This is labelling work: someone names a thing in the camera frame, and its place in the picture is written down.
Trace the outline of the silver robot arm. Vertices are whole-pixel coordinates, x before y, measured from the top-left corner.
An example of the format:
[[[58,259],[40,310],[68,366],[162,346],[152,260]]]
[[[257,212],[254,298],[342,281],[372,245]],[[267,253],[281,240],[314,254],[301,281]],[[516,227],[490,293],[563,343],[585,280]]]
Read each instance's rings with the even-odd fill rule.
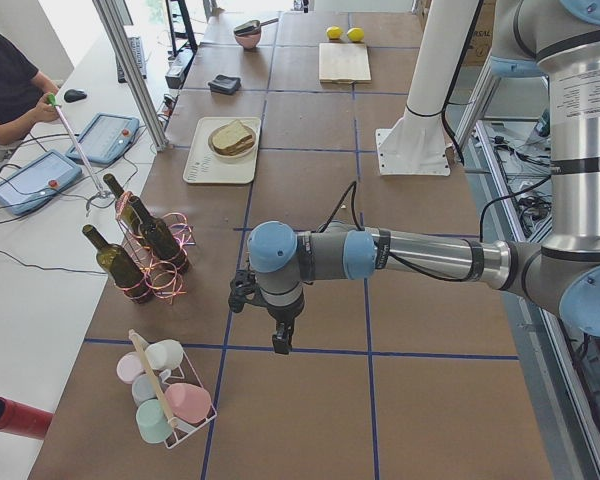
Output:
[[[265,308],[274,349],[292,348],[303,287],[404,269],[512,292],[600,337],[600,1],[500,1],[490,63],[499,76],[549,80],[552,230],[541,243],[464,239],[346,225],[316,232],[269,221],[248,238],[249,263],[229,307]]]

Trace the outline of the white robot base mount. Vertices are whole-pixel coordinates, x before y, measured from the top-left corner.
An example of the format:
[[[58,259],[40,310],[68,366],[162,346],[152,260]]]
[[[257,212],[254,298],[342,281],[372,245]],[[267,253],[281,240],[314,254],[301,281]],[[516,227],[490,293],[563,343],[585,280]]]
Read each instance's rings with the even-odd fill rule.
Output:
[[[403,116],[376,131],[381,175],[450,174],[443,111],[481,6],[479,0],[431,2]]]

